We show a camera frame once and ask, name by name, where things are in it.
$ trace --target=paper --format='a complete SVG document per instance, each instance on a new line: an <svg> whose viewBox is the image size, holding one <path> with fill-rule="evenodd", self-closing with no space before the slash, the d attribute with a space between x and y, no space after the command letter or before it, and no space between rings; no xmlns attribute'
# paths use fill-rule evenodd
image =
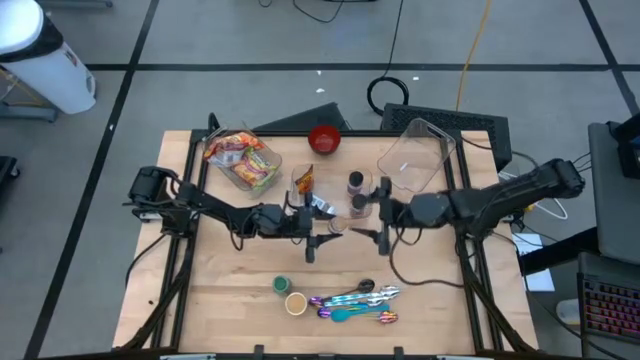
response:
<svg viewBox="0 0 640 360"><path fill-rule="evenodd" d="M527 244L516 235L530 242L531 244ZM513 241L518 247L518 255L520 256L538 250L542 247L542 240L540 240L540 235L538 234L513 234ZM551 278L551 271L549 271L549 269L528 275L527 283L529 284L529 290L531 291L556 291L555 287L553 286L553 279Z"/></svg>

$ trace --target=white container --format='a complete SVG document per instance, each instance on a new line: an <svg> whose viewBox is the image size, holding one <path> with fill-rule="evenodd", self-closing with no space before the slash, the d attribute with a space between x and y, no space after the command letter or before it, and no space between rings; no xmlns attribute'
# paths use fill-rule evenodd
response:
<svg viewBox="0 0 640 360"><path fill-rule="evenodd" d="M67 114L95 103L95 78L34 0L0 1L0 65Z"/></svg>

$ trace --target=wooden tabletop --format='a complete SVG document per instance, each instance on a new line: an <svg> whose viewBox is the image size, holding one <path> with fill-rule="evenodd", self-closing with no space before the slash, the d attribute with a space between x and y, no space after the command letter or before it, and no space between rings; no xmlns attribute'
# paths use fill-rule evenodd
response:
<svg viewBox="0 0 640 360"><path fill-rule="evenodd" d="M485 132L464 132L463 135L476 143L489 144ZM182 173L189 136L188 131L166 132L158 166ZM303 137L262 140L282 155L284 177L259 201L281 204L285 190L290 187L292 169L302 164L330 161L336 171L345 173L364 167L372 171L375 183L379 183L377 160L395 138L344 137L338 151L326 158L314 154ZM474 187L482 188L498 181L490 151L465 143L465 153ZM193 179L197 179L199 161L196 161ZM456 161L453 163L458 174ZM445 176L441 170L423 191L444 189ZM207 174L206 191L234 206L256 203L213 166ZM407 197L407 194L394 189L394 196ZM365 221L366 227L380 229L377 213L376 208ZM143 224L137 252L155 240L159 230L159 223ZM327 233L326 223L314 224L314 231ZM506 225L498 226L496 232L511 236ZM415 236L415 231L408 230L404 237ZM433 278L462 283L454 240L453 228L449 226L425 230L417 245L398 245L394 257L398 271L413 281ZM157 303L168 244L169 241L165 241L159 245L131 273L115 346L131 338L153 310L151 302ZM537 347L513 245L491 237L485 241L485 251L496 304L523 339ZM295 290L307 297L341 293L355 287L363 278L374 279L378 285L399 285L401 294L389 302L391 309L399 314L399 321L381 325L374 319L358 317L334 323L318 318L312 309L302 316L290 316L283 299L271 289L276 275L289 277ZM486 313L479 301L478 304L485 347L490 348ZM167 324L172 324L173 315L172 307L167 312ZM164 333L163 344L168 344L170 331ZM391 272L388 257L378 255L371 239L347 231L343 237L322 245L316 252L315 263L307 264L304 245L294 246L289 239L249 239L244 250L238 252L224 224L202 217L180 351L251 353L256 344L265 345L268 353L390 354L395 346L404 347L407 354L471 354L474 351L464 292L439 284L402 285Z"/></svg>

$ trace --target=clear plastic container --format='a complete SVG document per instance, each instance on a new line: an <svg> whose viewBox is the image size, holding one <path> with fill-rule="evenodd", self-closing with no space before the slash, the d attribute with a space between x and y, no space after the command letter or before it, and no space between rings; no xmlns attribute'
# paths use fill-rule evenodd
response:
<svg viewBox="0 0 640 360"><path fill-rule="evenodd" d="M304 202L304 193L300 193L296 180L302 178L313 166L313 185L311 192L314 196L314 206L320 210L343 218L362 219L371 215L371 204L357 211L351 206L352 195L348 192L349 175L359 171L363 175L358 193L369 195L375 188L371 171L364 168L340 170L332 164L305 164L296 166L291 172L291 189L289 202L300 206Z"/></svg>
<svg viewBox="0 0 640 360"><path fill-rule="evenodd" d="M456 148L455 140L438 127L414 119L391 148L378 159L378 168L393 185L422 191Z"/></svg>
<svg viewBox="0 0 640 360"><path fill-rule="evenodd" d="M252 136L258 140L259 144L254 146L250 146L250 149L247 148L244 152L240 154L233 154L230 156L211 156L207 157L207 149L210 149L217 143L220 139L225 138L227 136L245 133L249 136ZM254 133L249 129L239 129L239 130L229 130L226 127L221 127L214 131L209 137L207 137L205 141L205 160L207 160L210 164L214 165L223 174L225 174L231 182L233 182L238 189L246 191L249 198L255 199L264 194L265 191L270 189L276 182L278 182L282 178L282 173L280 172L280 165L282 164L282 156L275 153L271 150L264 142L260 140ZM256 159L262 162L263 164L268 165L268 170L265 171L266 176L255 184L251 184L250 182L243 179L236 172L239 168L237 165L247 164L247 159Z"/></svg>

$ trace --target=table leg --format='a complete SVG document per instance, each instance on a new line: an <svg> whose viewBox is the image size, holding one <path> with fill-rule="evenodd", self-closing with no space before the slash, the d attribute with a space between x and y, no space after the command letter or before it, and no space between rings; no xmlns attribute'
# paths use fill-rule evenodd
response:
<svg viewBox="0 0 640 360"><path fill-rule="evenodd" d="M520 272L523 276L535 274L576 259L583 251L600 254L597 227L521 256Z"/></svg>

